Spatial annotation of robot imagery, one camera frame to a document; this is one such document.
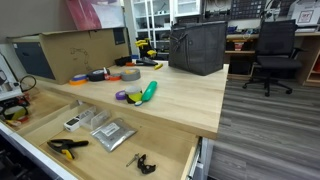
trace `gray bag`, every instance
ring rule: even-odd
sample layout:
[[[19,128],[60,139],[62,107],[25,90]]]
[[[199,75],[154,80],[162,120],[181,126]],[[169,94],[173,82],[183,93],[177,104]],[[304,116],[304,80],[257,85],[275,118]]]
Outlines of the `gray bag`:
[[[202,76],[223,69],[226,35],[227,22],[173,25],[169,66]]]

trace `cardboard box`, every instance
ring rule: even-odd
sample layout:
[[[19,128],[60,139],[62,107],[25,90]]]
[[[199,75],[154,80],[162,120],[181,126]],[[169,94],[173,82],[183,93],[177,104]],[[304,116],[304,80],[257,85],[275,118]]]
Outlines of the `cardboard box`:
[[[115,59],[129,55],[125,28],[41,33],[9,39],[27,73],[57,84],[65,84],[77,74],[110,67]]]

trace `green tool handle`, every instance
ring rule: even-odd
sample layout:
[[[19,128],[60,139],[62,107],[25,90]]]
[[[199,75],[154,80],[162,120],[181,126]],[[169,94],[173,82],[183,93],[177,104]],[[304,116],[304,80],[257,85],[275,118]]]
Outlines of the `green tool handle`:
[[[149,86],[147,87],[147,89],[145,90],[145,92],[142,95],[141,100],[143,102],[149,101],[152,98],[154,91],[157,88],[157,84],[158,84],[157,81],[150,82]]]

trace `wooden drawer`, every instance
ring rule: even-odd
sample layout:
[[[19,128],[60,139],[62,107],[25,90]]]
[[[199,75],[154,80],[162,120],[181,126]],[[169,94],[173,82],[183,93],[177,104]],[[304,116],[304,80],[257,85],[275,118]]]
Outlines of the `wooden drawer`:
[[[86,104],[75,107],[60,113],[42,126],[30,128],[29,132],[18,131],[15,136],[21,136],[78,179],[186,179],[198,146],[197,136],[159,126],[148,119],[112,111],[112,117],[109,120],[123,118],[127,124],[138,131],[113,152],[108,153],[90,135],[90,130],[81,127],[74,132],[67,132],[63,128],[64,122],[88,107]],[[64,155],[49,148],[46,143],[50,139],[62,138],[75,141],[88,140],[89,145],[72,149],[76,159],[67,160]],[[28,143],[24,143],[25,149],[28,149],[26,146],[30,146]],[[136,163],[126,167],[136,153],[147,154],[146,163],[156,164],[156,171],[143,175]],[[57,175],[63,176],[59,174],[58,169],[52,170]]]

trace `clamp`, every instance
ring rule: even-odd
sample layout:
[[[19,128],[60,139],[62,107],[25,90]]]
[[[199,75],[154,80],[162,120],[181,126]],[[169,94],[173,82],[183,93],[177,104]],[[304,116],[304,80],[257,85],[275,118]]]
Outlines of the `clamp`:
[[[61,154],[65,154],[68,159],[74,159],[74,155],[70,151],[71,148],[87,146],[89,141],[78,141],[74,142],[71,139],[53,139],[47,142],[47,144],[55,151]]]
[[[144,161],[146,160],[147,156],[144,154],[138,160],[138,168],[141,169],[142,174],[150,174],[156,170],[156,165],[145,165]]]

